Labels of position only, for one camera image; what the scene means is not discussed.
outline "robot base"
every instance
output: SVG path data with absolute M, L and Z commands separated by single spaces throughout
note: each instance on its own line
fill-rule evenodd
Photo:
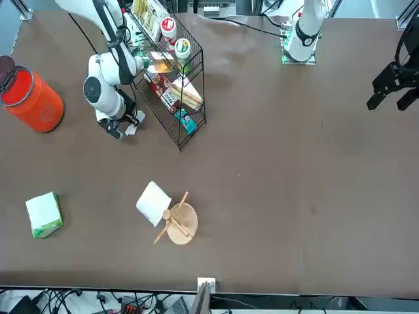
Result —
M 285 50 L 285 46 L 289 44 L 289 38 L 292 35 L 292 29 L 287 29 L 285 31 L 282 31 L 282 35 L 286 35 L 286 39 L 281 39 L 281 62 L 282 64 L 308 64 L 308 65 L 315 65 L 316 64 L 316 45 L 315 43 L 313 54 L 304 62 L 294 60 L 288 52 Z

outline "bottle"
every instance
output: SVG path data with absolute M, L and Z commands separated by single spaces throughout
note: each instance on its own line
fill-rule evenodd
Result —
M 168 63 L 173 62 L 173 57 L 167 52 L 151 51 L 144 57 L 141 57 L 141 59 L 143 61 L 143 68 L 150 73 L 168 73 L 171 71 Z
M 191 56 L 191 44 L 186 38 L 179 38 L 175 44 L 175 54 L 179 68 L 183 74 L 188 74 L 191 70 L 189 57 Z
M 176 22 L 173 18 L 169 16 L 164 18 L 160 23 L 160 29 L 166 43 L 166 50 L 169 52 L 175 51 L 176 43 Z

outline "round wooden board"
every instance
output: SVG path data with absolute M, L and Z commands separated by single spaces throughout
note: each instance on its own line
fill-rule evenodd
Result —
M 174 205 L 172 209 L 170 209 L 170 214 L 174 217 L 175 220 L 182 223 L 192 237 L 185 237 L 183 233 L 177 229 L 173 224 L 168 228 L 168 236 L 169 238 L 178 245 L 183 245 L 186 243 L 191 242 L 196 234 L 196 229 L 198 229 L 198 216 L 196 215 L 195 210 L 192 206 L 187 203 L 183 203 L 181 208 L 178 208 L 179 203 Z

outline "wooden stick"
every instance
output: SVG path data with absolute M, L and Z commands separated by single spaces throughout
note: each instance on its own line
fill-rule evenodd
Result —
M 188 197 L 188 194 L 189 194 L 189 192 L 188 192 L 188 191 L 186 191 L 186 192 L 185 192 L 185 195 L 182 197 L 182 200 L 181 200 L 181 202 L 179 203 L 179 205 L 177 206 L 177 208 L 181 208 L 181 207 L 182 207 L 183 203 L 186 201 L 186 198 Z
M 185 237 L 187 237 L 187 236 L 192 237 L 191 234 L 189 233 L 189 231 L 186 229 L 186 227 L 185 226 L 181 226 L 180 223 L 178 223 L 173 217 L 170 217 L 170 221 L 175 225 L 175 227 L 177 229 L 180 230 L 180 232 L 183 233 L 183 235 Z
M 180 210 L 180 208 L 182 208 L 182 205 L 183 205 L 183 203 L 186 201 L 186 198 L 188 197 L 188 195 L 189 195 L 189 192 L 188 192 L 188 191 L 186 191 L 186 192 L 185 192 L 185 195 L 183 195 L 183 197 L 182 197 L 181 202 L 180 202 L 180 203 L 179 203 L 179 205 L 177 206 L 177 209 L 178 209 L 178 210 Z M 177 228 L 177 229 L 179 229 L 179 230 L 183 233 L 183 235 L 184 235 L 185 237 L 187 237 L 187 236 L 192 237 L 192 236 L 191 236 L 191 234 L 189 233 L 188 229 L 185 227 L 185 225 L 184 225 L 184 224 L 182 224 L 181 222 L 178 222 L 177 220 L 175 220 L 175 219 L 174 219 L 174 217 L 171 217 L 171 218 L 172 218 L 172 222 L 173 222 L 173 224 L 176 226 L 176 228 Z
M 168 228 L 172 225 L 172 222 L 169 222 L 166 224 L 166 226 L 163 228 L 163 230 L 158 234 L 157 238 L 155 239 L 155 244 L 160 240 L 160 238 L 164 235 L 166 231 L 168 231 Z

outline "robotic arm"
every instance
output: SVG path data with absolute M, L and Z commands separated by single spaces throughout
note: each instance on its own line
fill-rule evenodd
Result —
M 83 85 L 84 97 L 107 118 L 99 125 L 119 139 L 122 137 L 114 122 L 128 121 L 137 126 L 136 103 L 115 85 L 129 85 L 143 69 L 140 57 L 133 57 L 125 45 L 125 32 L 140 31 L 129 15 L 123 15 L 117 0 L 56 0 L 64 10 L 95 23 L 104 34 L 109 52 L 91 56 L 88 77 Z
M 293 27 L 285 51 L 298 62 L 304 62 L 313 54 L 320 27 L 327 14 L 325 0 L 305 0 L 301 17 Z
M 406 110 L 419 98 L 419 17 L 414 14 L 410 20 L 399 43 L 397 44 L 394 61 L 387 64 L 382 72 L 374 79 L 374 94 L 367 102 L 369 110 L 374 110 L 392 92 L 410 88 L 402 98 L 397 101 L 400 111 Z M 405 46 L 407 57 L 406 64 L 400 60 L 401 47 Z

